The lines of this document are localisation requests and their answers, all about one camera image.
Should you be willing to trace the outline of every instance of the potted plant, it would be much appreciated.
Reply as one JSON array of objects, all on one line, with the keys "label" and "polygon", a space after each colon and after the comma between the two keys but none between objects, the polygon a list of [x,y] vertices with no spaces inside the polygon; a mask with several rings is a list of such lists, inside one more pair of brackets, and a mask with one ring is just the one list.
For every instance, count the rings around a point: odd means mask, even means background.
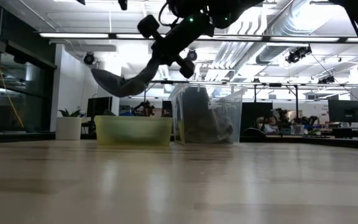
[{"label": "potted plant", "polygon": [[56,120],[56,140],[80,140],[81,139],[81,118],[80,110],[72,112],[59,110],[62,117]]}]

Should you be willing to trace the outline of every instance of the yellow plastic bin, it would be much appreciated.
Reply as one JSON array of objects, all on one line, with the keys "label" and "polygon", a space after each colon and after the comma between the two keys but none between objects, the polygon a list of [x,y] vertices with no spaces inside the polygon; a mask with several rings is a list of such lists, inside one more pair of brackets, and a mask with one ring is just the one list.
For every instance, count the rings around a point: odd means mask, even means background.
[{"label": "yellow plastic bin", "polygon": [[169,146],[172,118],[96,116],[99,145]]}]

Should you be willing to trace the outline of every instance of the clear plastic bin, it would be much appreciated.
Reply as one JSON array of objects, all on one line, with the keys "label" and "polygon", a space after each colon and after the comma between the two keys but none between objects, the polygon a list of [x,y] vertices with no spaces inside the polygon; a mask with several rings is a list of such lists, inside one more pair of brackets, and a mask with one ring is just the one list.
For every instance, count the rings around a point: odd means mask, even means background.
[{"label": "clear plastic bin", "polygon": [[230,86],[177,86],[170,95],[175,141],[181,144],[239,142],[245,91]]},{"label": "clear plastic bin", "polygon": [[169,146],[172,118],[96,116],[100,145]]}]

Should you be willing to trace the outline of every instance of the white planter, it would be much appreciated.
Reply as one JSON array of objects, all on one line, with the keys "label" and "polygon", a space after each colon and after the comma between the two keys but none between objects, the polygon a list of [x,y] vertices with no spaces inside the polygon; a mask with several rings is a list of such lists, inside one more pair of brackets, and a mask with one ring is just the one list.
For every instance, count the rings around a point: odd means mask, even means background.
[{"label": "white planter", "polygon": [[80,140],[81,118],[62,117],[56,120],[56,140]]}]

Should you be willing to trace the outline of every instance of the gray cloth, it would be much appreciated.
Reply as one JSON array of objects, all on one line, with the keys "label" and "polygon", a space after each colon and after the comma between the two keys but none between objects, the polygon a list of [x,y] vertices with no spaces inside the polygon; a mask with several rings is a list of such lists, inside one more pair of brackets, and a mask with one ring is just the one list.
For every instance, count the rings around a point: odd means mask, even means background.
[{"label": "gray cloth", "polygon": [[154,78],[160,60],[151,58],[147,66],[134,78],[125,79],[102,69],[92,69],[93,78],[107,92],[116,97],[141,94]]}]

